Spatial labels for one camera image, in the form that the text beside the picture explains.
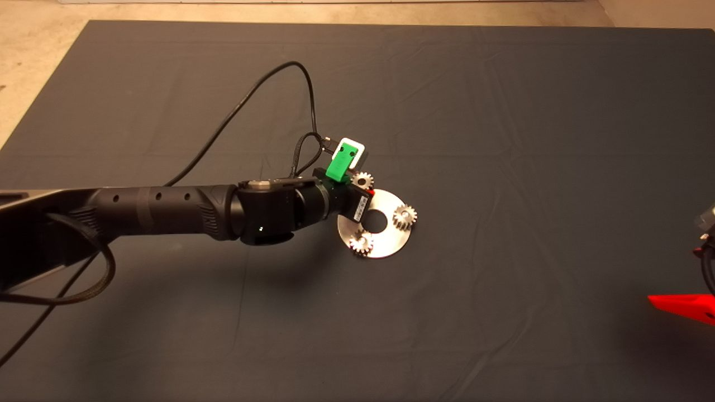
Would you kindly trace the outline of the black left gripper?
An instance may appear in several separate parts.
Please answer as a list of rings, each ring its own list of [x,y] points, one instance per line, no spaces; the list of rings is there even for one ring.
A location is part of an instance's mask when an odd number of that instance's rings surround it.
[[[362,222],[375,191],[366,190],[352,182],[350,171],[345,181],[335,181],[327,176],[324,168],[314,168],[312,175],[320,182],[328,194],[328,213],[338,214],[352,222]]]

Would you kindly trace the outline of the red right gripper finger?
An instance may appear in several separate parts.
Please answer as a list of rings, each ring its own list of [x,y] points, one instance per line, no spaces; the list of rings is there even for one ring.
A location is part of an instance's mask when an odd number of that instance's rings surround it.
[[[654,308],[714,326],[712,294],[649,295]]]

